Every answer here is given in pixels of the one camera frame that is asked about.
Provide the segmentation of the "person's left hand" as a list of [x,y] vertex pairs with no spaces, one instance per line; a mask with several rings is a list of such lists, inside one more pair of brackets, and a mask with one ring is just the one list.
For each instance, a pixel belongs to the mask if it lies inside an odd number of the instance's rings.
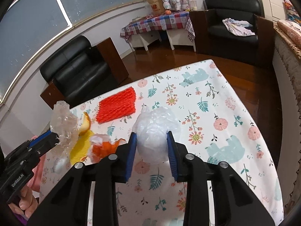
[[22,190],[20,190],[20,201],[19,204],[10,203],[8,206],[13,211],[13,213],[30,218],[34,211],[38,207],[38,201],[33,195],[33,191],[30,187],[25,185]]

